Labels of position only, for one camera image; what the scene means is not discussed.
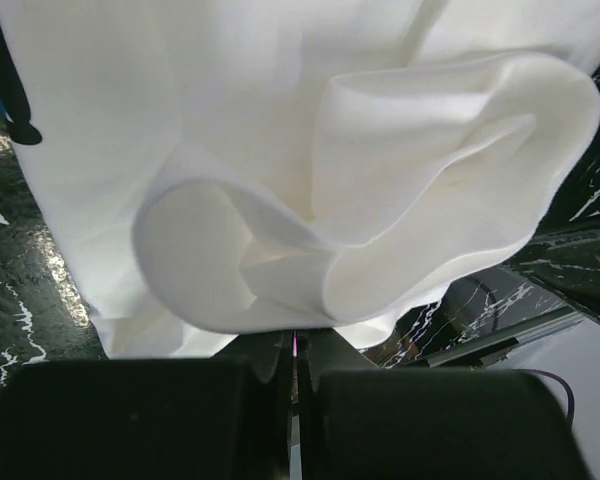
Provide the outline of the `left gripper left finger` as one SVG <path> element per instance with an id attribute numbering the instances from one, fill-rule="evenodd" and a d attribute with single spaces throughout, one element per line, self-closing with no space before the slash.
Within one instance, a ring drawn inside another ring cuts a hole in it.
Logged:
<path id="1" fill-rule="evenodd" d="M 25 366 L 0 394 L 0 479 L 285 479 L 292 370 L 288 332 Z"/>

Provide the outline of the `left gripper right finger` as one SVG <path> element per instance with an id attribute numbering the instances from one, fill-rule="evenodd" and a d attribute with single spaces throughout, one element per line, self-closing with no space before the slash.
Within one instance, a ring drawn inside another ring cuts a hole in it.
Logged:
<path id="1" fill-rule="evenodd" d="M 296 336 L 306 479 L 586 479 L 541 370 L 374 365 L 337 332 Z"/>

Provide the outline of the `white daisy t-shirt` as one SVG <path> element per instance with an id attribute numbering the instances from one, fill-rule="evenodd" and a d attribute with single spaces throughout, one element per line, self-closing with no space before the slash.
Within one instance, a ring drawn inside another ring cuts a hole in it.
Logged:
<path id="1" fill-rule="evenodd" d="M 600 1 L 0 1 L 0 108 L 107 356 L 357 348 L 535 233 Z"/>

